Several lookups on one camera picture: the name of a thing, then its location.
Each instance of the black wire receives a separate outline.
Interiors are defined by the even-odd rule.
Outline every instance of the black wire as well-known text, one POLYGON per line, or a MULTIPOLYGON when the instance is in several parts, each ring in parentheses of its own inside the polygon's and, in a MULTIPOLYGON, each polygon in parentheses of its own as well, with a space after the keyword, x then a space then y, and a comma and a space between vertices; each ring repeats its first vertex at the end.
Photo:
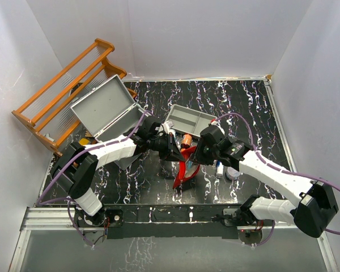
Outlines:
POLYGON ((93 243, 93 245, 97 244, 97 242, 98 242, 102 237, 104 237, 104 236, 105 236, 105 235, 103 234, 103 235, 101 235, 100 237, 98 237, 97 240, 93 243))

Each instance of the metal frame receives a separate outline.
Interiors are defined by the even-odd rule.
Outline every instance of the metal frame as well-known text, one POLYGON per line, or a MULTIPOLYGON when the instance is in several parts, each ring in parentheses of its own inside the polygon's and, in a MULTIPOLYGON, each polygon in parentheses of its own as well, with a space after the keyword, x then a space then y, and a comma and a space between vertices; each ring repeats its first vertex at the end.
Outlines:
MULTIPOLYGON (((281 141, 287 156, 288 163, 290 165, 291 170, 296 171, 296 166, 293 161, 290 148, 287 143, 286 136, 284 134, 284 130, 277 112, 277 108, 275 106, 274 98, 273 98, 273 92, 271 90, 269 81, 264 77, 259 78, 197 78, 197 79, 181 79, 177 81, 190 81, 190 80, 262 80, 264 81, 267 95, 270 100, 270 104, 274 113, 274 117, 276 120, 276 124, 279 130, 279 134, 281 137, 281 141)), ((146 80, 146 81, 169 81, 167 80, 146 80)), ((43 185, 41 192, 43 191, 44 184, 45 184, 46 176, 44 177, 43 185)), ((70 212, 72 216, 75 216, 74 208, 70 208, 70 212)), ((253 229, 254 226, 241 226, 237 227, 238 230, 247 230, 247 229, 253 229)), ((277 223, 275 228, 297 228, 294 225, 288 226, 286 223, 277 223)), ((80 227, 80 230, 86 230, 86 231, 103 231, 103 228, 99 227, 80 227)), ((15 249, 15 253, 11 262, 11 266, 9 269, 9 272, 12 271, 20 271, 20 268, 22 266, 22 262, 24 260, 24 256, 26 253, 27 245, 29 243, 29 238, 31 231, 38 231, 38 230, 68 230, 68 231, 75 231, 75 229, 72 227, 71 221, 68 216, 67 208, 28 208, 25 217, 23 219, 23 224, 18 240, 18 244, 15 249)), ((325 233, 321 235, 320 238, 317 239, 318 244, 320 246, 320 251, 323 256, 325 266, 327 271, 332 272, 338 272, 337 264, 335 262, 334 255, 332 253, 330 244, 328 242, 328 238, 325 233)))
MULTIPOLYGON (((290 168, 291 168, 292 171, 297 172, 297 168, 296 168, 295 162, 292 158, 291 150, 290 150, 290 147, 288 146, 286 135, 285 135, 284 130, 283 130, 281 119, 279 118, 279 115, 278 115, 278 111, 277 111, 275 101, 274 101, 274 98, 273 98, 273 91, 271 89, 270 82, 267 79, 263 79, 263 81, 265 82, 265 87, 266 87, 266 90, 267 90, 267 96, 270 100, 270 104, 271 104, 271 107, 272 107, 274 118, 276 120, 279 135, 281 137, 282 145, 283 145, 284 151, 285 151, 286 156, 287 156, 288 164, 290 165, 290 168)), ((324 259, 326 269, 329 272, 338 272, 339 269, 337 267, 333 251, 331 249, 328 237, 327 237, 325 232, 323 232, 322 235, 319 238, 317 238, 317 242, 318 242, 318 245, 320 247, 320 251, 321 251, 322 257, 324 259)))

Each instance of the gray floor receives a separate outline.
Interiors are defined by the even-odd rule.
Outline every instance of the gray floor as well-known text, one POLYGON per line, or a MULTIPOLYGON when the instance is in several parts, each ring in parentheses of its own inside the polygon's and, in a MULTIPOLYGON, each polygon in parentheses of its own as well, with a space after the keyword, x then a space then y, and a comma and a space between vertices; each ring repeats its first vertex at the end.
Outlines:
POLYGON ((105 240, 91 250, 75 231, 32 231, 22 272, 33 271, 326 271, 316 239, 276 229, 252 250, 220 238, 105 240))

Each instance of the black marble surface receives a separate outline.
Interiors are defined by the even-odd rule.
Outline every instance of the black marble surface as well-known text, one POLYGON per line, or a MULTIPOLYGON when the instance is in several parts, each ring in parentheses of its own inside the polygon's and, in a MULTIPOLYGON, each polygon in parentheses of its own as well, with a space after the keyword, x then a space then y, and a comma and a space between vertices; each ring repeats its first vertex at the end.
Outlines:
MULTIPOLYGON (((237 112, 252 128, 255 144, 270 160, 288 168, 271 105, 263 81, 182 81, 182 82, 127 82, 136 90, 138 103, 155 116, 165 120, 173 104, 220 116, 237 112)), ((231 137, 249 141, 245 125, 237 117, 221 121, 231 137)), ((69 141, 84 136, 81 127, 69 141)), ((282 196, 248 175, 231 182, 215 176, 214 166, 202 166, 195 178, 180 190, 172 189, 178 164, 160 161, 157 152, 147 151, 125 171, 114 163, 101 167, 92 182, 94 192, 103 203, 243 203, 251 194, 268 198, 282 196)), ((65 193, 55 185, 45 200, 63 197, 65 193)))

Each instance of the yellow object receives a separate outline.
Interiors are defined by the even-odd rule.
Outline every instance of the yellow object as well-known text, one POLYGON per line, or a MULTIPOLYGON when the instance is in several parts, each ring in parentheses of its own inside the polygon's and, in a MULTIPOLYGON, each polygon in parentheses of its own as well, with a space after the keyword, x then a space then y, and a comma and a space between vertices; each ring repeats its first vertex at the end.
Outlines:
POLYGON ((82 145, 82 146, 85 146, 85 145, 89 145, 91 142, 90 140, 87 140, 85 138, 82 138, 81 140, 79 140, 79 143, 82 145))

